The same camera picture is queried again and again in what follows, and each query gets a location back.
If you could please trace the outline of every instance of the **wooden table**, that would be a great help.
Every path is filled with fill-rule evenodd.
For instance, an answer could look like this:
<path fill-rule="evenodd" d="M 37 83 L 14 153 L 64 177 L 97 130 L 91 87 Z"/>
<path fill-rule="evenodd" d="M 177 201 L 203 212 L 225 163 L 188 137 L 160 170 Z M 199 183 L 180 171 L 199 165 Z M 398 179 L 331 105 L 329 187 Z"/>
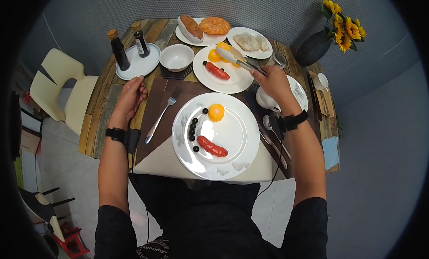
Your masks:
<path fill-rule="evenodd" d="M 167 46 L 173 44 L 183 44 L 175 35 L 175 29 L 177 26 L 177 19 L 148 19 L 141 20 L 144 36 L 146 41 L 157 45 L 161 51 Z M 121 41 L 124 44 L 124 48 L 128 49 L 135 44 L 134 37 L 132 35 L 131 27 L 123 34 Z M 318 136 L 320 143 L 323 139 L 332 136 L 338 136 L 337 121 L 334 117 L 321 116 L 321 120 L 318 119 L 317 113 L 320 111 L 319 106 L 315 102 L 314 90 L 309 83 L 308 71 L 311 70 L 315 73 L 323 72 L 322 67 L 319 63 L 315 63 L 311 66 L 303 68 L 297 64 L 293 58 L 292 51 L 286 45 L 269 40 L 274 50 L 282 53 L 288 60 L 288 65 L 284 69 L 286 74 L 296 79 L 306 91 L 309 100 L 309 109 L 314 110 L 313 129 Z M 198 46 L 190 46 L 195 53 L 202 49 Z M 268 62 L 268 59 L 259 60 L 260 65 L 264 65 Z M 154 79 L 162 78 L 161 70 L 157 67 L 152 73 L 145 77 L 145 84 L 149 92 L 153 84 Z M 185 81 L 198 82 L 195 74 L 192 72 L 189 74 Z M 82 131 L 79 139 L 78 151 L 88 156 L 99 159 L 104 146 L 105 129 L 110 119 L 111 113 L 115 107 L 118 96 L 122 90 L 122 86 L 126 81 L 121 80 L 115 73 L 115 57 L 113 54 L 109 56 L 109 59 L 101 72 L 97 83 L 95 84 L 94 91 L 92 92 L 88 107 L 85 113 Z M 147 100 L 143 101 L 136 115 L 132 118 L 131 128 L 140 129 L 142 125 L 143 113 L 145 112 Z M 331 167 L 326 172 L 333 172 L 339 170 L 339 164 Z"/>

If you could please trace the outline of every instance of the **flower vase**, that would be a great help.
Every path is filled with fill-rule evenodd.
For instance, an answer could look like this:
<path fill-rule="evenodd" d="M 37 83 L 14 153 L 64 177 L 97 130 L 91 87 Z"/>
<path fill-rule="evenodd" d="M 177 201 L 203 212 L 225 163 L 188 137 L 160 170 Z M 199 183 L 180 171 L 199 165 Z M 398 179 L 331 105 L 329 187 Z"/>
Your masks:
<path fill-rule="evenodd" d="M 309 66 L 322 58 L 331 46 L 332 39 L 325 31 L 317 32 L 306 39 L 295 54 L 295 60 L 302 67 Z"/>

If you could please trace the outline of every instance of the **white floor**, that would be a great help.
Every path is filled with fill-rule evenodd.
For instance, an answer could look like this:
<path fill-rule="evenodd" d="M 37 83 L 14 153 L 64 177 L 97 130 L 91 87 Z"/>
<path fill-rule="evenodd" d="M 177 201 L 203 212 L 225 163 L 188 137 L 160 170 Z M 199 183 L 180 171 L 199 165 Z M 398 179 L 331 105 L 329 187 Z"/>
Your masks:
<path fill-rule="evenodd" d="M 60 108 L 65 105 L 71 89 L 63 89 L 59 98 Z M 75 197 L 76 200 L 56 207 L 57 216 L 67 216 L 73 224 L 82 228 L 81 237 L 91 250 L 88 257 L 94 255 L 95 229 L 99 207 L 97 170 L 99 160 L 78 153 L 79 136 L 63 122 L 52 118 L 44 121 L 42 127 L 41 154 L 37 156 L 40 166 L 42 187 L 49 190 L 60 187 L 52 193 L 53 201 Z M 269 182 L 261 183 L 261 190 Z M 295 180 L 275 181 L 267 191 L 256 200 L 252 219 L 261 231 L 265 240 L 277 247 L 282 245 L 284 231 L 292 211 L 295 195 Z M 146 243 L 147 216 L 143 202 L 133 189 L 128 186 L 128 200 L 137 244 Z M 155 219 L 149 214 L 149 241 L 162 234 Z"/>

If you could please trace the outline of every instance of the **black wrist strap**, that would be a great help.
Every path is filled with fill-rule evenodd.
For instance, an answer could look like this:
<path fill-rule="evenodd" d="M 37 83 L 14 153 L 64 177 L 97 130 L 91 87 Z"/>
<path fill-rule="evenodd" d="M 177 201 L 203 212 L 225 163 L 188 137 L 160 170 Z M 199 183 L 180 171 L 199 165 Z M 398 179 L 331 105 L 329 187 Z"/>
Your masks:
<path fill-rule="evenodd" d="M 140 139 L 140 130 L 128 129 L 128 132 L 120 128 L 106 129 L 106 136 L 110 136 L 113 141 L 118 141 L 126 146 L 126 152 L 133 154 L 136 152 Z"/>
<path fill-rule="evenodd" d="M 283 118 L 283 126 L 286 129 L 286 131 L 292 131 L 295 130 L 298 126 L 298 124 L 303 123 L 305 120 L 307 120 L 308 114 L 307 111 L 303 110 L 299 115 L 297 116 L 287 116 Z"/>
<path fill-rule="evenodd" d="M 118 141 L 127 146 L 128 137 L 126 131 L 120 128 L 106 129 L 106 136 L 110 136 L 113 141 Z"/>

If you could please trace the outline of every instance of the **white bowl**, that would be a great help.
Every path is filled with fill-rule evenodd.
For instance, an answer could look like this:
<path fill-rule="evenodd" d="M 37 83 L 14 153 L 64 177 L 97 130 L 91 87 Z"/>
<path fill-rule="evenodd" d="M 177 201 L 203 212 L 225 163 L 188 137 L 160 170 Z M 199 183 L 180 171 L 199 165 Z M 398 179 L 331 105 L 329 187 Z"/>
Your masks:
<path fill-rule="evenodd" d="M 175 44 L 165 48 L 160 55 L 160 63 L 172 72 L 185 70 L 192 63 L 195 54 L 183 44 Z"/>

